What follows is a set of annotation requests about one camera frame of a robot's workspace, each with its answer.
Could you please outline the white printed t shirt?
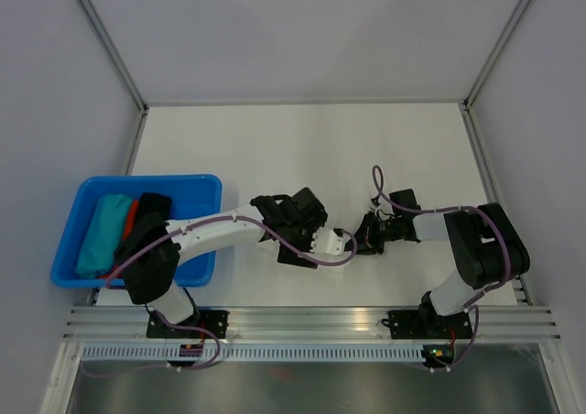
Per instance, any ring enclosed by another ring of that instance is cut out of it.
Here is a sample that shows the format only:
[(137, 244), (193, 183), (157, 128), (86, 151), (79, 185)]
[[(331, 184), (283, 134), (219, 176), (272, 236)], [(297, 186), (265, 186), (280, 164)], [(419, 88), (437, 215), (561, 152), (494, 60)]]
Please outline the white printed t shirt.
[(344, 263), (342, 265), (336, 267), (324, 266), (324, 265), (316, 265), (315, 267), (306, 267), (306, 266), (297, 266), (297, 265), (290, 265), (284, 264), (277, 261), (278, 254), (279, 254), (279, 244), (273, 241), (266, 241), (263, 243), (259, 243), (256, 246), (256, 252), (262, 255), (266, 260), (269, 260), (273, 265), (279, 267), (281, 270), (287, 269), (289, 271), (297, 270), (297, 271), (308, 271), (308, 272), (317, 272), (323, 271), (332, 273), (333, 275), (342, 275), (345, 273), (346, 268), (350, 265), (350, 263)]

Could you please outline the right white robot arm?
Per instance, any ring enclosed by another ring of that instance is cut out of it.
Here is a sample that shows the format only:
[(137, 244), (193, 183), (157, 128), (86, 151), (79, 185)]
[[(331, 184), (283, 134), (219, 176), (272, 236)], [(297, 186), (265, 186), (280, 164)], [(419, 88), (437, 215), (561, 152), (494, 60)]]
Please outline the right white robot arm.
[(418, 305), (418, 326), (429, 336), (442, 334), (451, 316), (530, 269), (526, 246), (498, 202), (424, 212), (411, 189), (394, 191), (388, 199), (392, 212), (386, 218), (372, 199), (373, 208), (354, 233), (358, 255), (382, 255), (385, 245), (395, 241), (450, 243), (455, 269)]

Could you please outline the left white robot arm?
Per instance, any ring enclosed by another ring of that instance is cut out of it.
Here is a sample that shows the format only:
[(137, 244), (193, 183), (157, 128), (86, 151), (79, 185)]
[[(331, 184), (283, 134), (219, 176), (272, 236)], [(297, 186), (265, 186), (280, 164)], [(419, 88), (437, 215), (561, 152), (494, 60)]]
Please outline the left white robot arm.
[(153, 307), (172, 331), (189, 337), (198, 331), (200, 315), (174, 279), (179, 266), (228, 246), (271, 239), (279, 242), (279, 264), (315, 268), (317, 263), (304, 255), (327, 219), (325, 207), (308, 187), (292, 196), (257, 196), (240, 208), (196, 219), (146, 213), (115, 250), (114, 273), (133, 304)]

